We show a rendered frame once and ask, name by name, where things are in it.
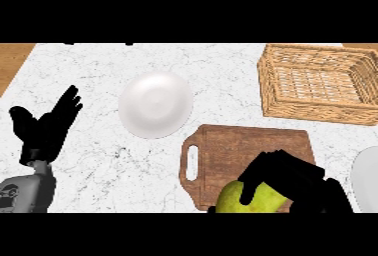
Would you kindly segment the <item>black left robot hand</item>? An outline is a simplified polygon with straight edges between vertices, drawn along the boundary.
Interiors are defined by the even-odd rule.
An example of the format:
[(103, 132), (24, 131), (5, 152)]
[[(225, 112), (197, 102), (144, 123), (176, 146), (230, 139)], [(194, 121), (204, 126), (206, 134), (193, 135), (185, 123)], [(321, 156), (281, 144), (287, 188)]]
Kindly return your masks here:
[(29, 165), (36, 160), (52, 163), (60, 155), (69, 130), (83, 108), (79, 88), (72, 85), (51, 112), (36, 118), (23, 106), (14, 106), (10, 114), (14, 133), (23, 141), (20, 163)]

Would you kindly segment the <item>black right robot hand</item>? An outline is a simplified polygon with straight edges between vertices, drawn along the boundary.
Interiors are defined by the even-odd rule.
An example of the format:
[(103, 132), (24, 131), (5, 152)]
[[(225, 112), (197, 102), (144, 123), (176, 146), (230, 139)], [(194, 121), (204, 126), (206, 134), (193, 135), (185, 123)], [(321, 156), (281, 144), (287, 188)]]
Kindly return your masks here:
[[(295, 214), (351, 214), (352, 205), (343, 186), (334, 178), (324, 179), (326, 169), (295, 157), (286, 150), (262, 152), (238, 179), (244, 183), (241, 203), (249, 205), (258, 186), (266, 183), (292, 200)], [(209, 207), (216, 212), (216, 205)]]

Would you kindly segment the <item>green pear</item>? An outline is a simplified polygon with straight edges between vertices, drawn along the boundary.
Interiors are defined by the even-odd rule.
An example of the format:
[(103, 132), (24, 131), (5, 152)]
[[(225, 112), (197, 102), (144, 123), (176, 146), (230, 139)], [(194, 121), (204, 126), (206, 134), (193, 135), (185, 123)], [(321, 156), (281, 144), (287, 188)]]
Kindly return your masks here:
[(240, 201), (243, 189), (244, 183), (241, 181), (233, 181), (224, 187), (216, 204), (218, 213), (275, 213), (287, 202), (287, 198), (277, 190), (266, 183), (262, 183), (258, 186), (250, 204), (244, 205)]

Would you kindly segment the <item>brown wooden cutting board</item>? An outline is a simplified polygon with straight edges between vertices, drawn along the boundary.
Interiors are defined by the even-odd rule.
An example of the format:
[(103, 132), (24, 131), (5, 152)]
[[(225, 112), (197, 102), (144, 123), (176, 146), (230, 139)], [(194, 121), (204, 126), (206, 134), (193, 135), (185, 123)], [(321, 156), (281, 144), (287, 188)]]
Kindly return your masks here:
[[(199, 147), (199, 176), (187, 178), (188, 149)], [(256, 128), (203, 124), (182, 144), (181, 184), (199, 210), (207, 211), (218, 203), (225, 185), (244, 172), (262, 151), (284, 149), (292, 155), (315, 164), (306, 130)]]

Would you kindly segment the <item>wicker basket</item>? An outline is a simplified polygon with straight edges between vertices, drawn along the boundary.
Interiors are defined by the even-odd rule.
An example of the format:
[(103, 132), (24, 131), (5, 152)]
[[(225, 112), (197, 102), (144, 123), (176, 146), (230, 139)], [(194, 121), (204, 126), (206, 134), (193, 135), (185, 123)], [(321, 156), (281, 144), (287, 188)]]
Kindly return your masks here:
[(378, 125), (378, 51), (269, 43), (258, 62), (264, 115)]

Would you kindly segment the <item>white round bowl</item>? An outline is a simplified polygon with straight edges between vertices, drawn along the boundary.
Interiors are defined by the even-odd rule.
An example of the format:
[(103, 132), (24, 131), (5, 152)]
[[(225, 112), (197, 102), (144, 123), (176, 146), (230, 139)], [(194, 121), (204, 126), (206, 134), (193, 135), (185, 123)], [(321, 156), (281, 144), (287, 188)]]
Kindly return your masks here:
[(351, 180), (361, 211), (378, 213), (378, 146), (367, 148), (358, 154)]

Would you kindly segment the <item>white round plate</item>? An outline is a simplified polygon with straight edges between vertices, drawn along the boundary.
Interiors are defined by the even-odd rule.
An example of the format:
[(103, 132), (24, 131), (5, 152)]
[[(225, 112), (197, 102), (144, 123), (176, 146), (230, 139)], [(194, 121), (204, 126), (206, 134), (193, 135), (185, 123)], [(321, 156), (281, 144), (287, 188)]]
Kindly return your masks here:
[(148, 72), (138, 76), (119, 100), (119, 115), (129, 132), (141, 138), (159, 139), (185, 125), (194, 108), (188, 82), (172, 72)]

